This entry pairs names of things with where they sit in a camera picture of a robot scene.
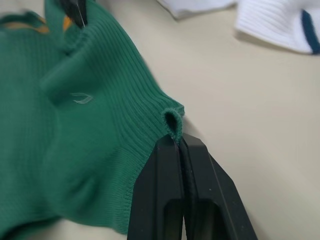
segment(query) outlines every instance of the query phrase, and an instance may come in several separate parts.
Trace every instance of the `beige surface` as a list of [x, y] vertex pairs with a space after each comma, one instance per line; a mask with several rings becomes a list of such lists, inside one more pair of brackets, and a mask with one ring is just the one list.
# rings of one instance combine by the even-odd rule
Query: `beige surface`
[[[155, 0], [102, 1], [185, 105], [186, 131], [234, 180], [259, 240], [320, 239], [320, 56], [237, 40], [234, 8], [175, 22]], [[61, 222], [41, 239], [126, 239], [113, 234]]]

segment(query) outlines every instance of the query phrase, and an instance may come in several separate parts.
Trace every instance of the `ribbed knit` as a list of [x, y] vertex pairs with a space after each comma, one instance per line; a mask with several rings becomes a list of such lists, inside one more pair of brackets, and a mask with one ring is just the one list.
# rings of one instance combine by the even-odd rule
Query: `ribbed knit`
[[201, 13], [221, 10], [238, 0], [157, 0], [175, 19], [184, 19]]
[[319, 0], [240, 0], [236, 29], [269, 43], [317, 54], [307, 36], [319, 44]]
[[184, 108], [97, 3], [82, 29], [64, 31], [54, 0], [45, 15], [0, 19], [0, 239], [59, 218], [125, 234], [134, 182], [159, 138], [181, 138]]

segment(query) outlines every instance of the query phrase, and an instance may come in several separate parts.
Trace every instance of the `knit fabric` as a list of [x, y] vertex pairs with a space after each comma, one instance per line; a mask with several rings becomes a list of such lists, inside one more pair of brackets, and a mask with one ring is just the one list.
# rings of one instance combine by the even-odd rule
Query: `knit fabric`
[[126, 234], [133, 186], [184, 108], [117, 21], [87, 0], [84, 28], [55, 0], [0, 19], [0, 239], [59, 218]]
[[236, 29], [305, 54], [320, 53], [319, 0], [240, 0]]
[[225, 9], [238, 0], [157, 0], [175, 19]]

